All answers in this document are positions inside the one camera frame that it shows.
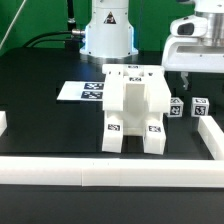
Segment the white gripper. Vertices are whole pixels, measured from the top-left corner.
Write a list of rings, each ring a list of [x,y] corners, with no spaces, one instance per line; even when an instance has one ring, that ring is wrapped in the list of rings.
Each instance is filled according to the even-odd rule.
[[[162,65],[180,71],[188,90],[188,72],[224,73],[224,14],[196,14],[173,21]]]

